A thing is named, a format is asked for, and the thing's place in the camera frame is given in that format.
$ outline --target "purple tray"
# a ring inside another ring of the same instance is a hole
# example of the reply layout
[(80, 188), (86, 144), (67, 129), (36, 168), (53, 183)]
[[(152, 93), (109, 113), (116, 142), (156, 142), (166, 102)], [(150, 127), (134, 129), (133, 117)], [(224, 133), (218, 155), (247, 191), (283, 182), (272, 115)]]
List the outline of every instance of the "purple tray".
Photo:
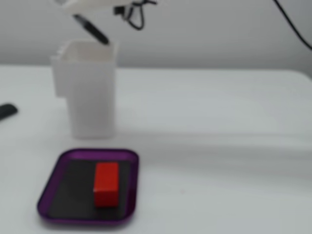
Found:
[[(87, 161), (128, 161), (130, 162), (129, 184), (127, 188), (126, 212), (125, 216), (120, 220), (83, 220), (83, 219), (55, 219), (48, 215), (49, 208), (52, 204), (55, 193), (63, 178), (67, 166), (72, 160)], [(49, 181), (39, 199), (38, 213), (39, 215), (54, 223), (66, 224), (88, 224), (88, 225), (119, 225), (126, 222), (134, 213), (137, 199), (137, 177), (138, 177), (138, 155), (130, 150), (119, 149), (73, 149), (63, 153), (50, 176)]]

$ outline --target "white wall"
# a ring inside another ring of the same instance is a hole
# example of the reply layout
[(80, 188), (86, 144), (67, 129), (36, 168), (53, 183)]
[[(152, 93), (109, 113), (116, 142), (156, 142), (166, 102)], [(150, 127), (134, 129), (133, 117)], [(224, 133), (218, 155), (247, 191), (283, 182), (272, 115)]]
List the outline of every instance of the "white wall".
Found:
[[(158, 0), (133, 31), (111, 9), (89, 17), (122, 41), (119, 64), (147, 67), (289, 68), (312, 75), (306, 49), (272, 0)], [(312, 43), (312, 1), (280, 0)], [(0, 1), (0, 62), (47, 64), (58, 46), (89, 36), (51, 0)]]

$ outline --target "black object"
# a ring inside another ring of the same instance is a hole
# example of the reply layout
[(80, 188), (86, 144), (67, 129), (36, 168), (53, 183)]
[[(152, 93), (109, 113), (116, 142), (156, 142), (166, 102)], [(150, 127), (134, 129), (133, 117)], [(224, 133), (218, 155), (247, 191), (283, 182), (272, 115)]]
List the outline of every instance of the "black object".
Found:
[(97, 161), (72, 160), (49, 208), (55, 219), (120, 220), (126, 214), (127, 188), (131, 165), (119, 163), (119, 206), (99, 209), (94, 206), (93, 185)]
[(126, 9), (125, 9), (124, 6), (116, 6), (116, 7), (114, 7), (114, 15), (115, 16), (118, 16), (118, 15), (124, 16), (125, 12), (126, 12)]
[(12, 104), (0, 106), (0, 120), (12, 116), (18, 112), (17, 108)]
[(74, 18), (79, 22), (83, 28), (94, 36), (100, 43), (109, 45), (107, 36), (101, 33), (86, 17), (82, 15), (74, 15)]

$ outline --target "red cube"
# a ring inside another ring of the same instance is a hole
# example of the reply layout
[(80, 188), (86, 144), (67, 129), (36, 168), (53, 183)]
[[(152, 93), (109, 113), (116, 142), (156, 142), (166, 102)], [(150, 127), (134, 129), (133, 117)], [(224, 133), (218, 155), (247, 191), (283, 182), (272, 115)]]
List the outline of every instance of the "red cube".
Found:
[(93, 193), (95, 207), (118, 206), (119, 164), (117, 162), (97, 163)]

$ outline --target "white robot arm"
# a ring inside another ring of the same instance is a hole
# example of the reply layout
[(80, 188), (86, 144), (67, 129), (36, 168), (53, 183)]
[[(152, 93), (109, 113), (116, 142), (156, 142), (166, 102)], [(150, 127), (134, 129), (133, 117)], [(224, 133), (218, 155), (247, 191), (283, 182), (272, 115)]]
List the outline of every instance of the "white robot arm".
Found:
[[(75, 20), (82, 25), (93, 37), (100, 43), (108, 45), (109, 39), (98, 30), (86, 17), (82, 15), (87, 11), (100, 9), (102, 7), (113, 7), (114, 14), (120, 15), (124, 21), (128, 22), (131, 27), (136, 30), (142, 30), (145, 26), (143, 6), (146, 4), (154, 4), (153, 0), (54, 0), (62, 3), (61, 8), (65, 13), (73, 15)], [(135, 8), (139, 9), (141, 15), (141, 25), (133, 23), (132, 19), (136, 16)]]
[(69, 0), (62, 5), (64, 12), (76, 15), (103, 7), (126, 6), (133, 0)]

